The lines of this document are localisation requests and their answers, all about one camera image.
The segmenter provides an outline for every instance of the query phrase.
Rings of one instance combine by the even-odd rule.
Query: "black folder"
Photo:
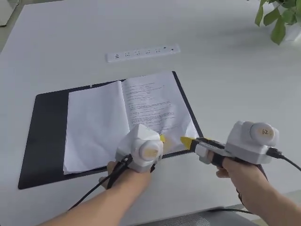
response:
[[[173,72],[173,74],[198,135],[199,137],[203,137],[180,81],[176,73]],[[106,171],[106,167],[104,166],[87,172],[64,175],[63,162],[69,93],[104,86],[109,83],[111,82],[44,93],[36,96],[19,178],[19,189],[26,189]],[[186,153],[189,153],[189,151],[184,150],[169,153],[165,154],[163,158]]]

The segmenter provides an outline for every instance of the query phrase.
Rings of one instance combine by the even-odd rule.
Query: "white device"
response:
[[[133,49],[124,52],[116,52],[116,53],[108,53],[106,54],[106,59],[108,63],[119,62],[125,60],[133,60],[133,59],[141,59],[147,57],[159,57],[165,56],[175,53],[180,53],[179,45],[171,45],[171,46],[158,46],[152,48],[140,48]]]
[[[160,134],[138,124],[120,142],[116,151],[116,160],[131,154],[133,161],[128,165],[136,172],[147,172],[163,156],[163,142]]]
[[[195,140],[195,153],[199,160],[209,164],[208,151],[225,157],[239,158],[252,164],[269,163],[267,151],[279,141],[279,131],[264,122],[238,121],[231,130],[227,143],[199,138]]]

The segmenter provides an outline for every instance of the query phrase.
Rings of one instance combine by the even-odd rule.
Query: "paper document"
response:
[[[64,173],[106,166],[137,124],[164,134],[165,152],[184,150],[180,137],[197,137],[172,72],[117,81],[69,94]]]

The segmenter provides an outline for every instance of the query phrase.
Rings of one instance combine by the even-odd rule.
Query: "finger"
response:
[[[99,182],[101,182],[103,179],[105,179],[105,177],[99,178]],[[105,189],[107,189],[107,187],[108,187],[108,182],[109,182],[109,180],[106,180],[105,182],[102,183],[102,186],[103,186]]]
[[[229,174],[225,169],[216,172],[218,178],[229,178]]]
[[[116,166],[116,162],[114,161],[110,161],[107,165],[107,171],[108,171],[108,174],[111,174],[114,170],[114,167]]]
[[[237,167],[239,167],[241,164],[239,162],[233,161],[230,158],[225,158],[222,161],[222,166],[229,172],[232,172],[234,170],[237,170]]]

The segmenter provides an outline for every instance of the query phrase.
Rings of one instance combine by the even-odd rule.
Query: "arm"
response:
[[[301,208],[276,191],[254,165],[244,165],[226,158],[216,175],[231,178],[241,193],[245,207],[269,226],[299,226]]]
[[[270,226],[297,226],[301,222],[301,208],[274,188],[258,197],[258,215]]]
[[[112,172],[115,163],[108,164]],[[117,226],[125,212],[131,207],[150,182],[150,173],[125,171],[114,186],[80,204],[72,210],[40,226]]]

